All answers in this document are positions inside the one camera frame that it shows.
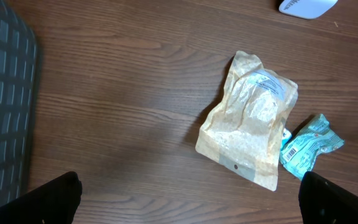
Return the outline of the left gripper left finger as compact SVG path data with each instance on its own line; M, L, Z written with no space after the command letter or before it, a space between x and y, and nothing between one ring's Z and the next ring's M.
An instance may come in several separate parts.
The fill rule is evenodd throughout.
M0 224L72 223L81 195L78 174L67 172L0 207Z

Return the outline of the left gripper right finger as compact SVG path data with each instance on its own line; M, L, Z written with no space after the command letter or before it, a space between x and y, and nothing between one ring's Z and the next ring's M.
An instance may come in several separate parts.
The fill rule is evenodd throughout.
M308 171L298 194L304 224L358 223L358 196Z

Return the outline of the teal wet wipes pack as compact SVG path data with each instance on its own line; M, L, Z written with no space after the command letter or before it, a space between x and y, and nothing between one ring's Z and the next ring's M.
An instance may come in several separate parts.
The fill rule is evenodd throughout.
M279 159L287 171L302 180L320 154L333 152L344 143L330 128L325 115L318 114L281 148Z

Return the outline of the beige plastic pouch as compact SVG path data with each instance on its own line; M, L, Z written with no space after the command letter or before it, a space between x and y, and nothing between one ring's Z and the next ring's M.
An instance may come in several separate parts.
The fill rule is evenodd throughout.
M200 127L196 151L276 190L283 132L298 98L298 85L264 68L258 56L238 51L223 90L222 101Z

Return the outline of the teal Kleenex tissue pack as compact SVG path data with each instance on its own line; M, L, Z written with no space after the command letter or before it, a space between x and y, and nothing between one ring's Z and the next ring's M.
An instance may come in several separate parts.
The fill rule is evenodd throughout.
M287 128L285 128L283 130L282 144L280 148L282 149L291 138L292 138L291 132Z

